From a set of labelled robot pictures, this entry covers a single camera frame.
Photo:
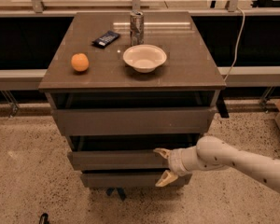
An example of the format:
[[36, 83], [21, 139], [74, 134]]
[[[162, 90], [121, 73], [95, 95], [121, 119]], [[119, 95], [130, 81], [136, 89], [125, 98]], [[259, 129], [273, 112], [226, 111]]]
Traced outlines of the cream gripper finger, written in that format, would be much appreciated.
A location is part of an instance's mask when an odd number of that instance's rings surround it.
[[169, 149], [160, 148], [160, 147], [155, 148], [155, 149], [154, 149], [154, 152], [160, 154], [160, 155], [161, 155], [163, 158], [165, 158], [166, 160], [169, 159], [170, 153], [171, 153], [171, 151], [170, 151]]
[[172, 171], [165, 170], [161, 175], [161, 178], [156, 182], [155, 186], [162, 188], [165, 187], [178, 179], [178, 175]]

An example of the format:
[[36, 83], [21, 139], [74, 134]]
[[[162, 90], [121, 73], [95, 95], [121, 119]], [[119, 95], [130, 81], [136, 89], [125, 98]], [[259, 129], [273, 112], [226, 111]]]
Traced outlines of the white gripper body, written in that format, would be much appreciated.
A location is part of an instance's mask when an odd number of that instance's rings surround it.
[[189, 148], [177, 148], [169, 152], [169, 169], [177, 176], [189, 175], [185, 162], [189, 160], [192, 151]]

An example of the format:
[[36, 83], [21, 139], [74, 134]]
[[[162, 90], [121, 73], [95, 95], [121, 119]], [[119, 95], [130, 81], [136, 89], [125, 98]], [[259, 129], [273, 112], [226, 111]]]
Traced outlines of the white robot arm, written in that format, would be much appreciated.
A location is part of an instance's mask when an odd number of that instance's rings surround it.
[[156, 187], [165, 187], [193, 171], [231, 167], [280, 193], [280, 160], [239, 150], [214, 136], [200, 138], [194, 147], [155, 148], [154, 152], [165, 158], [169, 167]]

